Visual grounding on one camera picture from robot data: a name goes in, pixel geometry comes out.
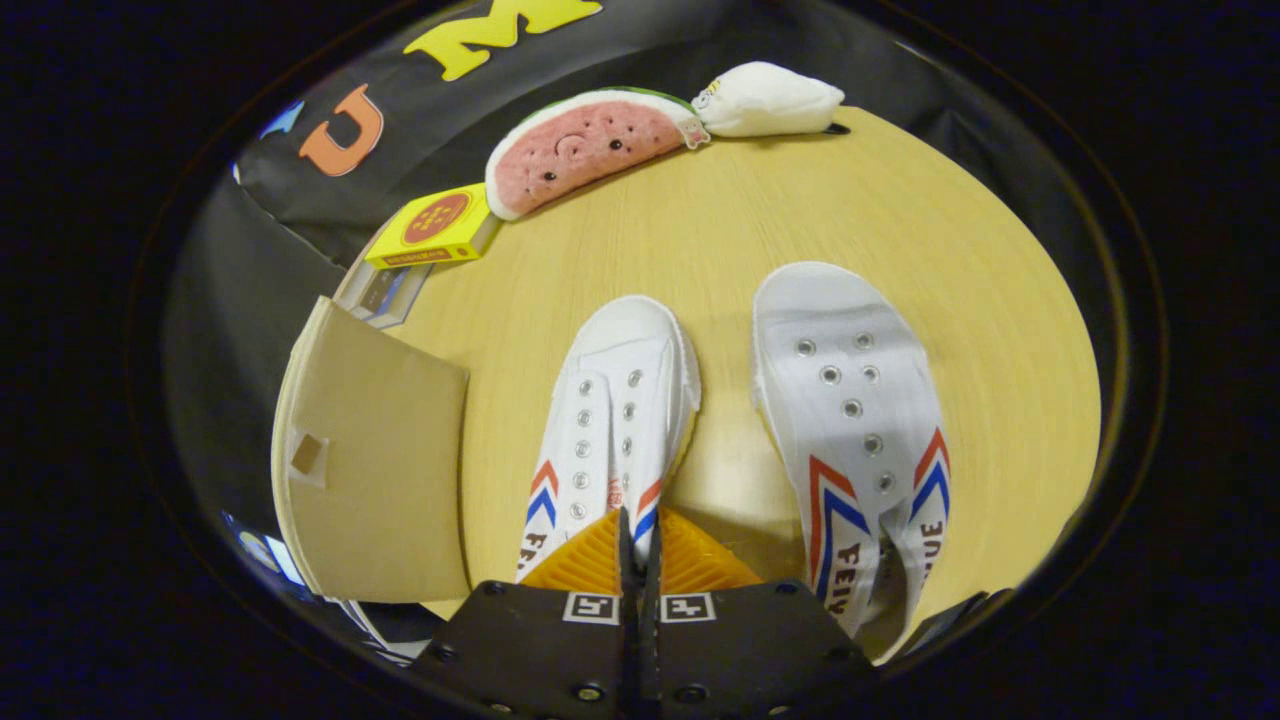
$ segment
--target book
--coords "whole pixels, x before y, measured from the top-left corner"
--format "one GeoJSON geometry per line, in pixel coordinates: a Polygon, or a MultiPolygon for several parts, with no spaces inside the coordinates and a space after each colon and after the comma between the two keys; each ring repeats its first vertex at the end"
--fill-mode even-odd
{"type": "Polygon", "coordinates": [[[462,368],[316,301],[271,432],[276,519],[311,592],[390,603],[467,596],[457,511],[466,380],[462,368]]]}
{"type": "Polygon", "coordinates": [[[484,183],[407,202],[374,238],[365,261],[378,269],[476,260],[502,220],[489,211],[484,183]]]}
{"type": "Polygon", "coordinates": [[[334,302],[378,329],[398,325],[408,316],[433,266],[407,265],[383,270],[357,261],[334,293],[334,302]]]}

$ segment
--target orange gripper pad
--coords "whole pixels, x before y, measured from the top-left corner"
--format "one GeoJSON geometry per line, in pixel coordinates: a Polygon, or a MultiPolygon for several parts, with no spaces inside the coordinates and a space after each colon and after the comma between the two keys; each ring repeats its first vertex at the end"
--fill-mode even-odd
{"type": "Polygon", "coordinates": [[[658,509],[662,532],[662,594],[727,591],[763,583],[741,560],[698,525],[658,509]]]}
{"type": "Polygon", "coordinates": [[[556,548],[525,577],[522,584],[553,591],[622,594],[618,511],[611,511],[556,548]]]}

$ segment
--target watermelon slice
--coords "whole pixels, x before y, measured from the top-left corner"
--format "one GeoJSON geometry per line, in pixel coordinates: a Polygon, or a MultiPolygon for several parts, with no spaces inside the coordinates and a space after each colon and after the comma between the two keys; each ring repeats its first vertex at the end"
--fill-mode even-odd
{"type": "Polygon", "coordinates": [[[493,214],[515,220],[596,179],[710,136],[686,102],[636,88],[584,92],[534,113],[485,168],[493,214]]]}

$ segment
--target yellow box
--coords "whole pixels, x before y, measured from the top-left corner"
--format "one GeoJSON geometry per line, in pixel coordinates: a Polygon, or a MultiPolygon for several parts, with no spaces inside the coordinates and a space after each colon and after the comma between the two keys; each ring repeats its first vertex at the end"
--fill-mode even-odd
{"type": "Polygon", "coordinates": [[[475,260],[502,220],[489,211],[484,183],[419,197],[379,231],[365,260],[375,268],[475,260]]]}

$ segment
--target white plush toy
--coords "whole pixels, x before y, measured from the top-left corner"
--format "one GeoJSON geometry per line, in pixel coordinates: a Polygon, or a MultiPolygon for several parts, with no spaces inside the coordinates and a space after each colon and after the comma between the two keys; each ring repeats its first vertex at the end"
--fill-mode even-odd
{"type": "Polygon", "coordinates": [[[719,76],[694,99],[712,135],[756,137],[823,132],[845,94],[772,63],[746,63],[719,76]]]}

